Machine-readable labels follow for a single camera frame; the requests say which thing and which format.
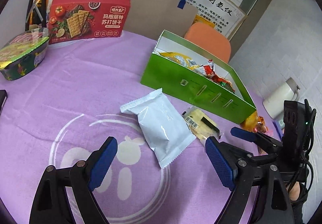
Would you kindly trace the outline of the white thermos jug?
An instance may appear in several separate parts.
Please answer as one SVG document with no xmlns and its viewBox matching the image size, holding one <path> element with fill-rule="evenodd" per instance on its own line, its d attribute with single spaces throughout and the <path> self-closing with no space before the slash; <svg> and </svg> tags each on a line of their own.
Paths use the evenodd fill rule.
<svg viewBox="0 0 322 224">
<path fill-rule="evenodd" d="M 299 90 L 300 87 L 297 85 L 296 81 L 292 77 L 289 77 L 287 81 L 282 83 L 262 102 L 268 115 L 272 119 L 277 118 L 284 110 L 285 100 L 299 100 Z"/>
</svg>

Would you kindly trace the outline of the purple tablecloth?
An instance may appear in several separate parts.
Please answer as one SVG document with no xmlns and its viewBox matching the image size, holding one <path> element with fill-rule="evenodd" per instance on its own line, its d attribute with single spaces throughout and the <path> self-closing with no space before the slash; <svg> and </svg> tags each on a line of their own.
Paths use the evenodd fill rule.
<svg viewBox="0 0 322 224">
<path fill-rule="evenodd" d="M 161 169 L 137 118 L 120 112 L 150 93 L 140 80 L 154 46 L 128 32 L 54 44 L 26 76 L 1 79 L 8 93 L 1 112 L 1 199 L 17 223 L 28 223 L 48 165 L 70 167 L 109 136 L 121 157 L 94 191 L 109 222 L 214 223 L 230 192 L 200 141 Z"/>
</svg>

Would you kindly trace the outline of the orange chair right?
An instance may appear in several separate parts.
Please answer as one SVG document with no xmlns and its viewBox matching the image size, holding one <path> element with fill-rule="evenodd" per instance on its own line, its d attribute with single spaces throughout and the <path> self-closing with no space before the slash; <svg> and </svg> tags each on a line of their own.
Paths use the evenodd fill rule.
<svg viewBox="0 0 322 224">
<path fill-rule="evenodd" d="M 194 23 L 186 32 L 184 38 L 223 62 L 229 62 L 231 55 L 229 40 L 209 25 L 200 22 Z"/>
</svg>

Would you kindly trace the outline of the yellow snack bag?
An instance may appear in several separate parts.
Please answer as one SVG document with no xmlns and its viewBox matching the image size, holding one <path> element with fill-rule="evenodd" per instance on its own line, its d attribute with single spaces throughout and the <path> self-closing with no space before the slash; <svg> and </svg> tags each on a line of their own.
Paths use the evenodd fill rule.
<svg viewBox="0 0 322 224">
<path fill-rule="evenodd" d="M 160 52 L 159 54 L 162 57 L 165 57 L 171 61 L 174 61 L 190 70 L 193 70 L 199 67 L 199 65 L 191 57 L 178 52 Z"/>
</svg>

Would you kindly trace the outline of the green open gift box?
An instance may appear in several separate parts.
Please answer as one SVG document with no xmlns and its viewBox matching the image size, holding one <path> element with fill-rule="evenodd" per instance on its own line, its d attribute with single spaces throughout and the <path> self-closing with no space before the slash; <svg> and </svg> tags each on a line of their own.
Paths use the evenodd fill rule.
<svg viewBox="0 0 322 224">
<path fill-rule="evenodd" d="M 199 66 L 213 61 L 215 74 L 231 82 L 232 90 L 164 57 L 169 52 L 185 55 Z M 166 30 L 161 33 L 150 55 L 141 84 L 153 89 L 161 88 L 165 94 L 236 124 L 242 123 L 257 109 L 232 67 L 192 42 Z"/>
</svg>

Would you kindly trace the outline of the red cracker box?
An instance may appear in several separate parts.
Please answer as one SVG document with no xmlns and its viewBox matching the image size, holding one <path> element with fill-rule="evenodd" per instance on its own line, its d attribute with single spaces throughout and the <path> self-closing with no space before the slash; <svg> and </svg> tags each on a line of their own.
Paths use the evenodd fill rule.
<svg viewBox="0 0 322 224">
<path fill-rule="evenodd" d="M 130 0 L 52 0 L 49 43 L 120 37 L 129 10 Z"/>
</svg>

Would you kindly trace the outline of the white foil snack packet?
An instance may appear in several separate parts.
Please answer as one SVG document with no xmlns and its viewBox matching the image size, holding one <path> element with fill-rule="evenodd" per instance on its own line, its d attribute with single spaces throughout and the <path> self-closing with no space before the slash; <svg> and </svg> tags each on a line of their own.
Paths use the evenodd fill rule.
<svg viewBox="0 0 322 224">
<path fill-rule="evenodd" d="M 141 131 L 161 169 L 172 163 L 196 139 L 161 88 L 121 105 L 120 112 L 137 115 Z"/>
</svg>

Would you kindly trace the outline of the black smartphone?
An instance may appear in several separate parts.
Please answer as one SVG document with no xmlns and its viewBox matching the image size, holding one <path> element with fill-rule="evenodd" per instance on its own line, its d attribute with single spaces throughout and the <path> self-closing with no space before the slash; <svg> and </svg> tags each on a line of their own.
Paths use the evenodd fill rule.
<svg viewBox="0 0 322 224">
<path fill-rule="evenodd" d="M 3 106 L 7 100 L 7 97 L 8 97 L 7 91 L 4 89 L 1 89 L 0 90 L 0 113 L 3 110 Z"/>
</svg>

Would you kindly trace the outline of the yellow wrapped cake snack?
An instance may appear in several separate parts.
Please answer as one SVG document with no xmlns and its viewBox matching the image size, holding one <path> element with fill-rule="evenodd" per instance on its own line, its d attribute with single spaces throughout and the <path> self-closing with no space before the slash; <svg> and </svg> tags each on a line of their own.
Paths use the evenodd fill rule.
<svg viewBox="0 0 322 224">
<path fill-rule="evenodd" d="M 240 127 L 248 132 L 253 133 L 266 133 L 267 128 L 265 125 L 264 118 L 259 116 L 257 111 L 252 113 L 248 118 L 246 118 L 241 124 Z"/>
</svg>

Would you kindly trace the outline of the brown cardboard sheet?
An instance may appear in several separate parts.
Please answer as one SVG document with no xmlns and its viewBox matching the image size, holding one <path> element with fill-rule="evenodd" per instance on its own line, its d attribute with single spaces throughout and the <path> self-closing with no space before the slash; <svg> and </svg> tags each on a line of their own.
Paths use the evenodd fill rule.
<svg viewBox="0 0 322 224">
<path fill-rule="evenodd" d="M 164 30 L 184 37 L 198 8 L 180 0 L 131 0 L 124 30 L 157 40 Z"/>
</svg>

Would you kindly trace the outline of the instant noodle bowl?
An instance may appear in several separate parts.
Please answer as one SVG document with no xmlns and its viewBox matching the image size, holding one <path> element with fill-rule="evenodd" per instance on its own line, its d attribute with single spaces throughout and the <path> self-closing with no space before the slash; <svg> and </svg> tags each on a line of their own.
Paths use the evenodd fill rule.
<svg viewBox="0 0 322 224">
<path fill-rule="evenodd" d="M 43 61 L 49 45 L 49 29 L 25 31 L 1 48 L 1 74 L 17 80 L 33 71 Z"/>
</svg>

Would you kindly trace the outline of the barcode cake slice packet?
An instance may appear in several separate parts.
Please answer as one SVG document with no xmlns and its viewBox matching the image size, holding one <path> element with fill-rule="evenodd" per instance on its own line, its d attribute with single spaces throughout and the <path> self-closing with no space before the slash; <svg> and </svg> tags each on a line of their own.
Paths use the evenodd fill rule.
<svg viewBox="0 0 322 224">
<path fill-rule="evenodd" d="M 217 141 L 221 139 L 220 130 L 217 124 L 209 118 L 201 109 L 193 106 L 182 113 L 190 131 L 205 146 L 208 137 L 215 137 Z"/>
</svg>

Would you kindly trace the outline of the red chinese text snack bag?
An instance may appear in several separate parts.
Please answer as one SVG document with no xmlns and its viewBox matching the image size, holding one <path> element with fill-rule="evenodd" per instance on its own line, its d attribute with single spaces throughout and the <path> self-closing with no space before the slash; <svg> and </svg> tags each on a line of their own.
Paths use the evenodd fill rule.
<svg viewBox="0 0 322 224">
<path fill-rule="evenodd" d="M 218 85 L 220 85 L 221 87 L 225 88 L 229 92 L 231 93 L 235 92 L 235 90 L 233 89 L 232 83 L 229 80 L 218 76 L 216 73 L 214 73 L 214 75 L 211 76 L 211 80 L 217 83 Z"/>
</svg>

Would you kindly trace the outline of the red white small packet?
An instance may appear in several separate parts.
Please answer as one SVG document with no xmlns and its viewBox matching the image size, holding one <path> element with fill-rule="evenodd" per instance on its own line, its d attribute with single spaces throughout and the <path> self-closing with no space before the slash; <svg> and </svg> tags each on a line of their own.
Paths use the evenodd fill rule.
<svg viewBox="0 0 322 224">
<path fill-rule="evenodd" d="M 213 60 L 208 60 L 208 62 L 202 66 L 199 66 L 194 69 L 195 72 L 205 76 L 212 78 L 215 75 L 215 72 L 213 70 Z"/>
</svg>

